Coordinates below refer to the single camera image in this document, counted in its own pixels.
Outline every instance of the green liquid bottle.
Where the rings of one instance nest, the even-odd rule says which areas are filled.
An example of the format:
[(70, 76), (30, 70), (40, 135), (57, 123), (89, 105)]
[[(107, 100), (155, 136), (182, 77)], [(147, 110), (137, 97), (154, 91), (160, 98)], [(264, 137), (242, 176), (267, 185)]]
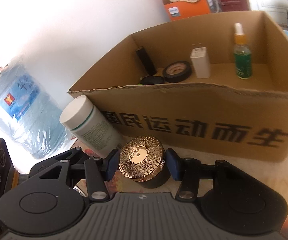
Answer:
[(252, 52), (246, 45), (246, 35), (240, 23), (235, 23), (235, 46), (234, 56), (236, 74), (241, 79), (248, 79), (252, 76)]

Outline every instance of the red and yellow logo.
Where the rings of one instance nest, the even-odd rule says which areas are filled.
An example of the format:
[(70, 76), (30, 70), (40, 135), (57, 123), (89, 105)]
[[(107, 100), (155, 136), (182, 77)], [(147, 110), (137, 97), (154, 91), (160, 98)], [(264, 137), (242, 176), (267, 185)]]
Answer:
[(11, 95), (11, 93), (8, 93), (8, 95), (6, 96), (6, 98), (4, 99), (4, 101), (11, 106), (12, 103), (15, 101), (15, 98), (13, 95)]

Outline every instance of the green object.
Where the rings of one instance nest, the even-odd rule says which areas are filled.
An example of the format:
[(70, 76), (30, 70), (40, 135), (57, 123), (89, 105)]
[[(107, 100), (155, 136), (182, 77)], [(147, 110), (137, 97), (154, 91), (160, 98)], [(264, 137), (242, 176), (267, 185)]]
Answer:
[(239, 78), (248, 79), (252, 76), (252, 54), (242, 54), (234, 52), (236, 74)]

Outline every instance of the transparent plastic bag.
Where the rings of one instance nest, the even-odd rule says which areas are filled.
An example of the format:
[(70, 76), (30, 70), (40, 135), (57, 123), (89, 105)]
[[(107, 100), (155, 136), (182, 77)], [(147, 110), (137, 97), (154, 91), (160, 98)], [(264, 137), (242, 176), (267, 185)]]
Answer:
[(1, 72), (0, 128), (35, 159), (71, 144), (72, 134), (59, 122), (61, 112), (21, 59)]

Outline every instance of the black cylinder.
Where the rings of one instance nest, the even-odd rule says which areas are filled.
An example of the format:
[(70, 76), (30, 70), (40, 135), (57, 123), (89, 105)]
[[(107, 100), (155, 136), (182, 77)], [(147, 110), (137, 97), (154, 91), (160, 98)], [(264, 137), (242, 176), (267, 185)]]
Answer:
[(144, 49), (144, 47), (139, 47), (136, 49), (136, 54), (137, 56), (139, 56), (141, 62), (143, 63), (147, 73), (150, 76), (153, 76), (157, 73), (156, 68), (152, 62), (152, 60), (150, 59), (149, 55), (147, 54), (146, 50)]

